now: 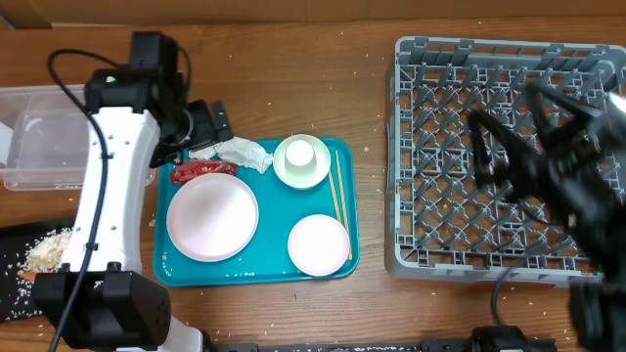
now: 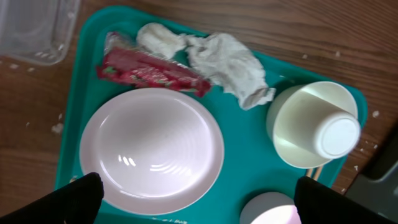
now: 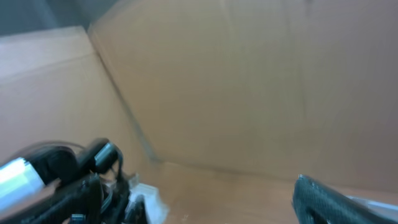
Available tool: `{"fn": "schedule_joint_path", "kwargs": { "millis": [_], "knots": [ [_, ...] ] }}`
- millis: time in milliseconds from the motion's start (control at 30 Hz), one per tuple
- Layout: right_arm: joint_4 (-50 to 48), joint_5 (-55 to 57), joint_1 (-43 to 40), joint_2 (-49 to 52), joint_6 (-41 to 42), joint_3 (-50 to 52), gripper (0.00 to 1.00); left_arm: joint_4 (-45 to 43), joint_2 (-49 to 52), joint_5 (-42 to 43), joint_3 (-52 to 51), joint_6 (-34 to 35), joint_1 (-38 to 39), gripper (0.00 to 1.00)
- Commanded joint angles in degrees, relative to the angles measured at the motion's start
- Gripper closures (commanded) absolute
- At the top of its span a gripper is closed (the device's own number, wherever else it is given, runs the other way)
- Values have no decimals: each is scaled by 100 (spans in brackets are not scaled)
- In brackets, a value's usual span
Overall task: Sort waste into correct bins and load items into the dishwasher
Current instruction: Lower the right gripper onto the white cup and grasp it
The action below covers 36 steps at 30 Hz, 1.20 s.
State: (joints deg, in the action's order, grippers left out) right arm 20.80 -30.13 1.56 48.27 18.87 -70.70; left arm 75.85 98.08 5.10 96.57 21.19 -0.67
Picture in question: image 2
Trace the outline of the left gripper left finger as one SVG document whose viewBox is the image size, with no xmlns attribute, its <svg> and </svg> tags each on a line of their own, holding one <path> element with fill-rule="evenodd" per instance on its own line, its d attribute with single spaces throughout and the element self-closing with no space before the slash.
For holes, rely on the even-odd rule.
<svg viewBox="0 0 398 224">
<path fill-rule="evenodd" d="M 92 172 L 1 217 L 1 224 L 94 223 L 103 197 L 101 177 Z"/>
</svg>

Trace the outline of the white cup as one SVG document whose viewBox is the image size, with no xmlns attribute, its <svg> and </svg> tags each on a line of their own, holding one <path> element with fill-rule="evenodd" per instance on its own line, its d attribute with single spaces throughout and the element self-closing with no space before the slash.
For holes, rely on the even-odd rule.
<svg viewBox="0 0 398 224">
<path fill-rule="evenodd" d="M 291 147 L 296 155 L 307 153 L 322 160 L 347 155 L 359 136 L 354 115 L 305 91 L 294 93 L 282 105 L 272 132 L 279 149 Z"/>
</svg>

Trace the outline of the white bowl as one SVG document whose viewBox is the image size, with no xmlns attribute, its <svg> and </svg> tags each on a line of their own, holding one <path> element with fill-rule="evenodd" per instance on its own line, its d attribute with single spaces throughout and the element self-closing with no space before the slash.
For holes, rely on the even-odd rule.
<svg viewBox="0 0 398 224">
<path fill-rule="evenodd" d="M 332 160 L 317 159 L 307 153 L 296 155 L 291 147 L 282 147 L 276 144 L 272 138 L 275 119 L 282 105 L 287 99 L 298 91 L 311 93 L 327 102 L 330 102 L 354 115 L 358 120 L 358 108 L 353 95 L 342 85 L 334 82 L 314 82 L 307 85 L 297 85 L 282 91 L 271 103 L 267 113 L 267 133 L 274 145 L 276 153 L 288 165 L 300 168 L 310 169 L 327 164 Z"/>
</svg>

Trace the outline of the large white plate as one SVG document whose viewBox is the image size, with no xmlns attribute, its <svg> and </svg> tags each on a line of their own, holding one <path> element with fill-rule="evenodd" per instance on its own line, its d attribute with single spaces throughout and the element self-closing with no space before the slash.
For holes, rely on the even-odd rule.
<svg viewBox="0 0 398 224">
<path fill-rule="evenodd" d="M 223 136 L 211 113 L 163 88 L 110 99 L 80 140 L 83 173 L 100 175 L 107 203 L 138 215 L 168 214 L 195 203 L 216 182 L 223 161 Z"/>
</svg>

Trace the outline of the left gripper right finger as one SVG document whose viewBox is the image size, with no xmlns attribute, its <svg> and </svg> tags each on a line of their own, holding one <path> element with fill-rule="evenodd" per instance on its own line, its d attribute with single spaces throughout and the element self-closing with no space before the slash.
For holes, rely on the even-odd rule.
<svg viewBox="0 0 398 224">
<path fill-rule="evenodd" d="M 302 224 L 394 224 L 307 176 L 297 181 L 294 205 Z"/>
</svg>

